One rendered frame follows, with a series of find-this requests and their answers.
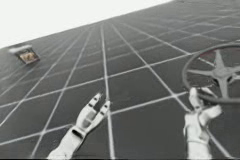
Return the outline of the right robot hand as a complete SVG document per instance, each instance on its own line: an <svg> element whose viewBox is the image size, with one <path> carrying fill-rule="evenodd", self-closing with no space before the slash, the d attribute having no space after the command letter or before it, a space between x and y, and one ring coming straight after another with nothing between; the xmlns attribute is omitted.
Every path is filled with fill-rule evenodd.
<svg viewBox="0 0 240 160"><path fill-rule="evenodd" d="M193 110L184 116L183 134L188 142L207 144L210 139L207 133L209 122L222 113L222 107L219 104L206 107L195 87L190 89L188 99Z"/></svg>

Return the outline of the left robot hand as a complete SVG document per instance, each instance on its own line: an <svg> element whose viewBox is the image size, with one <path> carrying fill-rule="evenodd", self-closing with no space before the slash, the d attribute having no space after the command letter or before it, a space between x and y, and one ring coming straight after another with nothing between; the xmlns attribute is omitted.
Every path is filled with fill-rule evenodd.
<svg viewBox="0 0 240 160"><path fill-rule="evenodd" d="M76 126L83 134L88 134L95 129L106 117L109 111L111 105L109 100L107 100L98 110L95 109L95 106L101 101L101 97L101 93L97 93L93 96L77 117Z"/></svg>

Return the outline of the dark steering wheel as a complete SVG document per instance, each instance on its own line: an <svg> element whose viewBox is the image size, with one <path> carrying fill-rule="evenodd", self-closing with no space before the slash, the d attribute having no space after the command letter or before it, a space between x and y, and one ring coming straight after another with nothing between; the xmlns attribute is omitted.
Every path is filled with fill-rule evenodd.
<svg viewBox="0 0 240 160"><path fill-rule="evenodd" d="M187 89L216 103L240 103L240 44L222 44L193 55L182 70Z"/></svg>

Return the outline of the grey cart with brown box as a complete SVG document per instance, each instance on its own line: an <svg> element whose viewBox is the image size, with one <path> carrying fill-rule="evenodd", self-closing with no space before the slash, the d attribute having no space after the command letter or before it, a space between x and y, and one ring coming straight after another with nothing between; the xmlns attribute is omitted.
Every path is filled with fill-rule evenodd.
<svg viewBox="0 0 240 160"><path fill-rule="evenodd" d="M31 64L40 60L31 45L10 48L9 52L19 58L24 64Z"/></svg>

